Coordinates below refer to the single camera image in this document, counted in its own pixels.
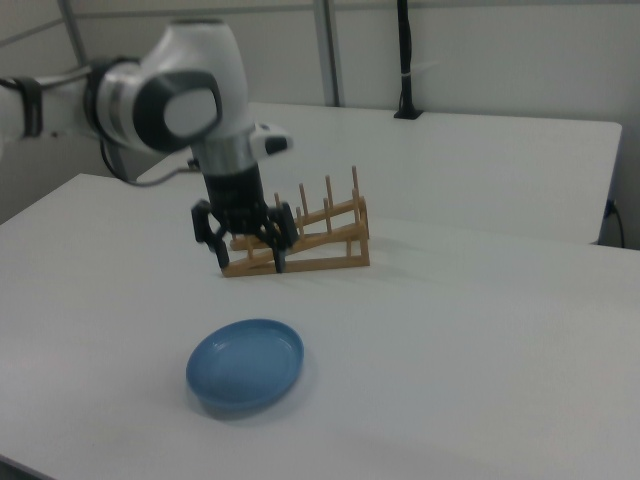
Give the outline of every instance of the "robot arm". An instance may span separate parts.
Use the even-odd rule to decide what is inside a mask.
[[[291,138],[278,127],[256,125],[249,114],[231,29],[218,20],[174,22],[140,61],[96,61],[85,69],[36,82],[2,81],[0,148],[2,140],[64,133],[138,151],[190,147],[209,194],[209,202],[192,210],[196,240],[207,243],[224,269],[224,235],[256,235],[282,271],[297,233],[288,205],[267,207],[257,160],[290,148]],[[215,233],[209,215],[220,223]]]

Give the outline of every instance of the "blue dish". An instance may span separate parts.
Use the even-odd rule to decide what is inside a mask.
[[[187,363],[187,383],[214,408],[258,408],[293,385],[303,357],[302,340],[292,328],[274,320],[243,320],[196,347]]]

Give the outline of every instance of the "black cable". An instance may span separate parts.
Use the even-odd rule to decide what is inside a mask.
[[[102,155],[102,161],[106,165],[109,172],[111,172],[111,175],[113,175],[115,178],[117,178],[121,182],[124,182],[127,185],[131,185],[133,187],[141,187],[141,188],[155,187],[157,185],[163,184],[167,180],[170,180],[176,175],[179,175],[181,173],[200,173],[200,169],[197,168],[197,162],[194,162],[194,163],[190,163],[190,165],[193,165],[193,166],[176,168],[175,170],[172,170],[166,175],[163,175],[162,177],[157,178],[155,180],[151,180],[149,182],[135,182],[133,180],[127,180],[118,172],[116,172],[115,168],[113,168],[113,165],[111,165],[111,162],[109,161],[109,156],[107,154],[107,147],[104,140],[100,140],[100,154]]]
[[[0,87],[8,88],[9,90],[20,90],[20,88],[13,82],[0,78]]]
[[[620,227],[620,247],[625,248],[624,246],[624,228],[622,227],[622,217],[620,216],[620,212],[616,207],[615,203],[611,205],[611,213],[613,213],[618,218],[618,227]]]
[[[81,78],[86,77],[89,72],[91,72],[90,67],[77,68],[57,77],[52,77],[47,82],[41,82],[40,88],[42,90],[50,90],[52,88],[59,87],[60,85],[66,85],[67,83],[72,83],[76,80],[80,80]],[[10,90],[20,90],[20,87],[18,87],[18,85],[16,85],[10,79],[6,78],[0,78],[0,87],[5,87]]]

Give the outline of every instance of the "white wall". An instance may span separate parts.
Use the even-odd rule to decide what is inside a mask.
[[[221,18],[238,41],[250,100],[325,104],[311,0],[75,0],[72,7],[89,57],[144,55],[179,15]]]
[[[0,76],[40,76],[77,66],[56,0],[0,0]],[[93,142],[38,139],[5,146],[0,223],[78,173],[104,173]]]
[[[345,103],[394,109],[400,92],[396,12],[363,3],[395,2],[336,1]],[[640,248],[640,5],[418,5],[410,8],[410,21],[414,65],[434,63],[414,79],[417,106],[621,123],[612,197],[627,243]],[[604,240],[616,245],[614,227],[607,222]]]

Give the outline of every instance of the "power cord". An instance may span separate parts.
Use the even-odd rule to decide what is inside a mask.
[[[615,215],[618,219],[618,227],[620,229],[620,248],[625,248],[624,245],[624,227],[622,226],[622,217],[620,216],[620,211],[616,206],[615,200],[607,200],[607,204],[604,209],[604,218],[609,218],[611,214]]]
[[[172,170],[166,175],[163,175],[162,177],[157,178],[155,180],[151,180],[149,182],[136,182],[136,181],[128,180],[124,178],[122,175],[120,175],[116,171],[115,168],[113,168],[113,165],[109,161],[109,155],[107,154],[107,147],[104,140],[100,140],[100,155],[102,155],[102,161],[104,162],[109,172],[111,172],[111,175],[113,175],[115,178],[117,178],[121,182],[124,182],[127,185],[131,185],[133,187],[141,187],[141,188],[155,187],[157,185],[161,185],[165,183],[167,180],[170,180],[176,175],[179,175],[181,173],[200,173],[200,166],[198,165],[198,161],[196,159],[191,159],[187,162],[187,164],[189,165],[188,167],[176,168],[175,170]]]

